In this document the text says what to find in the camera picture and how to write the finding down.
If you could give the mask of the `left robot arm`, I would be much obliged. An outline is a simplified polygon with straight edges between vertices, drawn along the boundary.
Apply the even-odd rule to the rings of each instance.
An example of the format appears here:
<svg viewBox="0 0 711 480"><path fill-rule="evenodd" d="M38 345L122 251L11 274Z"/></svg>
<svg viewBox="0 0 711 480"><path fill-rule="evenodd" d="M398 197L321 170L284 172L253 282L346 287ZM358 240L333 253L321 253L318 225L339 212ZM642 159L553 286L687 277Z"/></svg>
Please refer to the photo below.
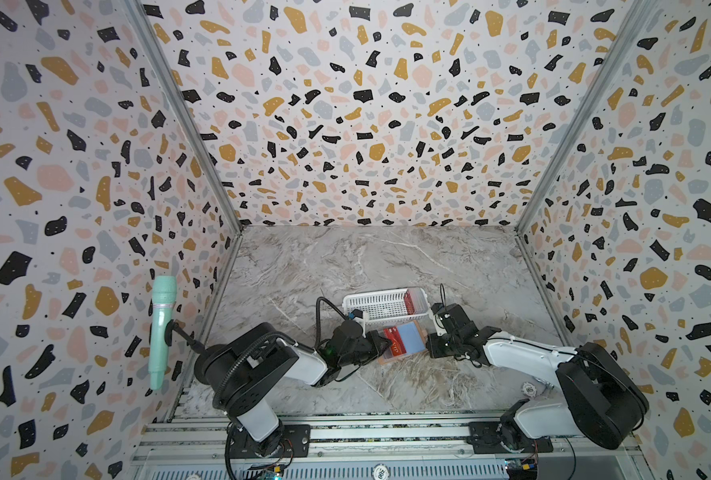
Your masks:
<svg viewBox="0 0 711 480"><path fill-rule="evenodd" d="M267 322L229 344L188 344L197 354L194 375L212 389L212 407L245 431L267 456L283 438L281 420L267 401L284 378L311 387L345 380L343 370L359 369L391 349L391 340L359 322L344 320L319 348L301 344Z"/></svg>

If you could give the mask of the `tan leather card holder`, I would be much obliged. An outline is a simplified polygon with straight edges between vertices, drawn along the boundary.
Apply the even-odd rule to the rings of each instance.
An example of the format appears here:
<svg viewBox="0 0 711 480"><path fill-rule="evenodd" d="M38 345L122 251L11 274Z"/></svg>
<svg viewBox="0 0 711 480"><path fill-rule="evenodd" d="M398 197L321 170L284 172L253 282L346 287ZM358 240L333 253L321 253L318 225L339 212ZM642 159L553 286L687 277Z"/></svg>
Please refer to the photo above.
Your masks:
<svg viewBox="0 0 711 480"><path fill-rule="evenodd" d="M379 364L385 365L427 351L427 346L425 346L425 343L427 343L427 330L423 329L416 321L393 327L399 328L401 339L405 344L405 348L407 348L407 354L391 359L385 359L381 356L379 357Z"/></svg>

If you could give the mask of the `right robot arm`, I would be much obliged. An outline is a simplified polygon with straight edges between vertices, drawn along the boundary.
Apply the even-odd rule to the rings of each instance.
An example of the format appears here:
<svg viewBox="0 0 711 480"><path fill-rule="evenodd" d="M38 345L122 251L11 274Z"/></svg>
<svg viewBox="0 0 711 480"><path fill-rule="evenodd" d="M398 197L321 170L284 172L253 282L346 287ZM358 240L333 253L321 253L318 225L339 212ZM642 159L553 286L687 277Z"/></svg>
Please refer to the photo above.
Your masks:
<svg viewBox="0 0 711 480"><path fill-rule="evenodd" d="M432 358L515 370L547 386L541 397L525 398L499 418L496 446L521 452L543 437L583 436L615 450L643 426L647 398L599 344L552 346L479 328L459 304L435 303L431 312L437 324L427 337Z"/></svg>

